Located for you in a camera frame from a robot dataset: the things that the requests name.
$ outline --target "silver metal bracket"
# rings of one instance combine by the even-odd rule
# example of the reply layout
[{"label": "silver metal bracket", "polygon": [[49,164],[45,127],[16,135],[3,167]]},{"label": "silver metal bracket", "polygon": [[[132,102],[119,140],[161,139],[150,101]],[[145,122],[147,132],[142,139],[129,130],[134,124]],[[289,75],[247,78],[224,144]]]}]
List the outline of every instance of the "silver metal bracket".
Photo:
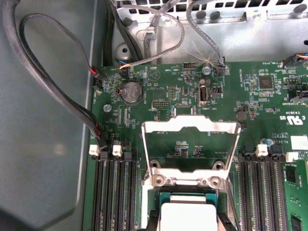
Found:
[{"label": "silver metal bracket", "polygon": [[[226,132],[234,134],[235,141],[229,152],[227,162],[224,168],[217,169],[197,169],[194,172],[181,172],[178,169],[173,168],[155,168],[150,165],[149,154],[146,145],[146,133],[152,133],[154,131],[171,131],[178,132],[185,127],[196,127],[200,132]],[[149,169],[149,177],[152,175],[162,175],[166,179],[171,179],[177,184],[188,185],[203,185],[204,180],[207,185],[211,185],[212,177],[219,177],[226,179],[229,175],[232,159],[236,150],[238,140],[241,133],[241,125],[238,122],[212,122],[204,115],[180,115],[175,118],[171,118],[167,122],[160,121],[146,121],[141,125],[142,139],[144,145],[144,151],[146,156],[147,167]]]},{"label": "silver metal bracket", "polygon": [[[193,172],[182,172],[177,168],[161,168],[156,160],[150,162],[146,145],[146,133],[155,131],[178,132],[185,127],[196,127],[200,132],[226,132],[234,134],[235,140],[229,152],[226,165],[221,161],[217,161],[212,169],[196,169]],[[232,204],[234,202],[232,201],[230,189],[229,171],[241,133],[241,125],[238,122],[213,122],[204,115],[180,115],[167,122],[144,122],[141,125],[141,131],[148,167],[142,181],[142,228],[146,228],[148,220],[148,191],[153,190],[154,187],[191,185],[217,189],[227,193],[228,214],[231,215],[232,212],[236,214],[236,211],[233,210],[234,205]]]}]

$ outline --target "ventilation hole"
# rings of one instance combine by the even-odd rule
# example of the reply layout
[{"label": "ventilation hole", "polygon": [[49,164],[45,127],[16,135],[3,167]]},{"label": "ventilation hole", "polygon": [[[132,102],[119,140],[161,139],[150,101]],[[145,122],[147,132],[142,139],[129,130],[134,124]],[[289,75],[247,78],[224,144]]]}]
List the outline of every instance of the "ventilation hole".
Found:
[{"label": "ventilation hole", "polygon": [[175,11],[176,11],[176,12],[183,12],[183,11],[186,11],[186,5],[184,5],[184,4],[176,5]]},{"label": "ventilation hole", "polygon": [[261,4],[262,0],[251,0],[248,7],[257,7]]},{"label": "ventilation hole", "polygon": [[205,12],[205,11],[199,11],[199,12],[197,12],[197,14],[196,14],[196,18],[197,18],[197,19],[204,19],[205,16],[206,16],[206,12]]},{"label": "ventilation hole", "polygon": [[233,4],[234,4],[234,2],[231,2],[231,1],[230,1],[230,2],[227,2],[226,5],[225,5],[225,7],[232,7]]},{"label": "ventilation hole", "polygon": [[150,4],[160,4],[160,0],[149,0]]},{"label": "ventilation hole", "polygon": [[235,4],[235,8],[244,8],[247,5],[246,0],[238,0]]},{"label": "ventilation hole", "polygon": [[302,13],[305,9],[307,9],[306,4],[300,4],[293,9],[294,13]]},{"label": "ventilation hole", "polygon": [[146,5],[148,2],[146,0],[136,0],[137,5]]},{"label": "ventilation hole", "polygon": [[220,18],[220,12],[219,12],[219,11],[213,12],[213,13],[211,13],[211,15],[210,15],[210,19],[211,19],[211,20],[217,20],[217,19],[219,19],[219,18]]},{"label": "ventilation hole", "polygon": [[195,5],[195,6],[193,6],[193,7],[192,7],[192,11],[198,11],[198,10],[199,10],[199,6],[200,6],[200,5]]},{"label": "ventilation hole", "polygon": [[223,7],[223,3],[222,2],[216,3],[215,8],[220,8],[220,7]]},{"label": "ventilation hole", "polygon": [[262,4],[262,6],[267,6],[270,0],[265,0]]},{"label": "ventilation hole", "polygon": [[149,13],[148,11],[143,11],[143,10],[139,10],[139,14],[147,14]]},{"label": "ventilation hole", "polygon": [[302,3],[304,0],[293,0],[290,4],[300,4]]},{"label": "ventilation hole", "polygon": [[151,8],[156,9],[156,10],[159,10],[159,9],[160,9],[160,6],[151,6]]},{"label": "ventilation hole", "polygon": [[286,5],[286,4],[288,4],[288,2],[289,2],[289,0],[278,0],[276,5]]}]

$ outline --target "ram slot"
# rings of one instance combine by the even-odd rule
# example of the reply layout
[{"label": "ram slot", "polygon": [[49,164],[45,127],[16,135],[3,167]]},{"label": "ram slot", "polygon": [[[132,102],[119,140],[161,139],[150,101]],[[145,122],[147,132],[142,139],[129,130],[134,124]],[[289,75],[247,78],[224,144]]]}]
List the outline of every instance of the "ram slot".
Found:
[{"label": "ram slot", "polygon": [[94,227],[95,231],[100,230],[100,222],[101,222],[101,176],[102,167],[100,162],[96,162],[95,167],[95,178],[94,178],[94,196],[93,196],[93,219],[92,219],[92,227]]},{"label": "ram slot", "polygon": [[266,218],[267,218],[267,227],[268,231],[275,231],[275,224],[274,224],[274,211],[272,206],[272,177],[271,177],[271,164],[270,162],[262,163],[264,165],[263,171],[263,180],[265,183],[265,205],[266,205]]},{"label": "ram slot", "polygon": [[118,201],[118,222],[117,222],[117,230],[122,231],[125,230],[123,228],[124,223],[124,205],[125,205],[125,162],[122,161],[120,164],[120,172],[119,172],[119,201]]},{"label": "ram slot", "polygon": [[249,163],[246,161],[239,162],[241,230],[245,231],[252,230],[249,178]]},{"label": "ram slot", "polygon": [[266,231],[263,192],[263,167],[261,162],[252,163],[252,192],[255,230]]},{"label": "ram slot", "polygon": [[113,220],[113,204],[114,204],[114,174],[115,174],[115,163],[111,161],[109,168],[109,177],[108,177],[108,212],[106,226],[107,230],[114,230],[114,220]]},{"label": "ram slot", "polygon": [[92,227],[95,231],[107,231],[106,221],[108,213],[108,180],[109,180],[109,161],[97,162],[95,172],[95,190],[93,207]]},{"label": "ram slot", "polygon": [[136,185],[137,185],[137,164],[135,161],[129,162],[128,177],[128,217],[127,230],[135,229],[135,211],[136,211]]},{"label": "ram slot", "polygon": [[287,230],[281,163],[270,162],[270,189],[275,231]]}]

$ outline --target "gray metal panel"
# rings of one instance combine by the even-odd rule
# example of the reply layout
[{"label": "gray metal panel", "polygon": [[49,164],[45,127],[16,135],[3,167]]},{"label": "gray metal panel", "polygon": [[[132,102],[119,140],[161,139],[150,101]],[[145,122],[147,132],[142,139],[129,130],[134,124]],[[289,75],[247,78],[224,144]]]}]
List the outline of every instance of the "gray metal panel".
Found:
[{"label": "gray metal panel", "polygon": [[[92,48],[97,56],[100,45],[92,41],[96,3],[22,0],[16,19],[32,12],[53,16],[81,40],[89,56]],[[28,23],[26,36],[55,82],[75,101],[88,104],[88,67],[75,44],[40,19]],[[80,230],[89,133],[11,52],[2,13],[0,51],[0,209],[34,228]]]}]

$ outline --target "capacitor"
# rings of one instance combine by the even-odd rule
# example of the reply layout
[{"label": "capacitor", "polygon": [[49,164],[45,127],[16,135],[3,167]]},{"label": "capacitor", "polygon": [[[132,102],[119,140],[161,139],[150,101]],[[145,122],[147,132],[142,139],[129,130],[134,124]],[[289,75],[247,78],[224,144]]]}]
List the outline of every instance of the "capacitor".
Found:
[{"label": "capacitor", "polygon": [[143,99],[142,86],[137,82],[128,82],[124,84],[118,90],[118,94],[123,102],[130,106],[139,104]]},{"label": "capacitor", "polygon": [[110,104],[105,104],[103,107],[104,112],[111,112],[111,105]]},{"label": "capacitor", "polygon": [[274,141],[271,139],[261,139],[261,144],[266,144],[268,147],[271,147],[274,144]]}]

